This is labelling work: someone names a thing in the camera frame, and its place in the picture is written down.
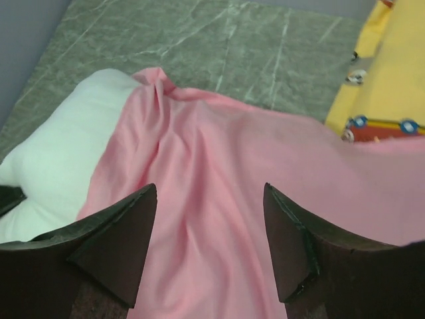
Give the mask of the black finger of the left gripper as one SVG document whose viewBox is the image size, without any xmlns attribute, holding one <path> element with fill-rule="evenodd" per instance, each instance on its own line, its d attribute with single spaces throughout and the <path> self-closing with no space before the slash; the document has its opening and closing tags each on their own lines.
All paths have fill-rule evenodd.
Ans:
<svg viewBox="0 0 425 319">
<path fill-rule="evenodd" d="M 0 216 L 10 212 L 26 198 L 20 187 L 2 185 L 0 187 Z"/>
</svg>

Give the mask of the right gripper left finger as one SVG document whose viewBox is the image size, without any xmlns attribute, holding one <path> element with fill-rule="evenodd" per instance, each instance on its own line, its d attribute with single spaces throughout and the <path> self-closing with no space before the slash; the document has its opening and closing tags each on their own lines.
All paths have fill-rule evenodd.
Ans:
<svg viewBox="0 0 425 319">
<path fill-rule="evenodd" d="M 125 318 L 157 208 L 153 184 L 30 241 L 1 245 L 2 318 Z"/>
</svg>

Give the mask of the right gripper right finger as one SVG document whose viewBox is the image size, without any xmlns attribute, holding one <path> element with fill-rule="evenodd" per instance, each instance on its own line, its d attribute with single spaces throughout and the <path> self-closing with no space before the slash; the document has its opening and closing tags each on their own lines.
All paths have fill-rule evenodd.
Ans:
<svg viewBox="0 0 425 319">
<path fill-rule="evenodd" d="M 424 243 L 348 232 L 264 186 L 278 298 L 288 318 L 423 318 Z"/>
</svg>

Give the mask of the white pillow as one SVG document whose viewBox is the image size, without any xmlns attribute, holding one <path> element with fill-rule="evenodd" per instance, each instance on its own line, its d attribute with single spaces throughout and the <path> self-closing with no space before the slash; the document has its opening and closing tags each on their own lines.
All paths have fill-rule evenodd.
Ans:
<svg viewBox="0 0 425 319">
<path fill-rule="evenodd" d="M 138 86 L 114 69 L 80 82 L 1 163 L 1 185 L 25 199 L 1 217 L 1 242 L 29 241 L 73 223 L 126 100 Z"/>
</svg>

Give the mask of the pink satin pillowcase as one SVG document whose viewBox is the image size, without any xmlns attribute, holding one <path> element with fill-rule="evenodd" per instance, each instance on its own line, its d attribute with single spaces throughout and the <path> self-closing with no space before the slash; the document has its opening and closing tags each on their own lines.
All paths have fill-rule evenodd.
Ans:
<svg viewBox="0 0 425 319">
<path fill-rule="evenodd" d="M 361 236 L 424 238 L 424 139 L 349 144 L 307 117 L 135 75 L 86 217 L 153 183 L 157 212 L 130 318 L 285 318 L 264 226 L 272 184 Z"/>
</svg>

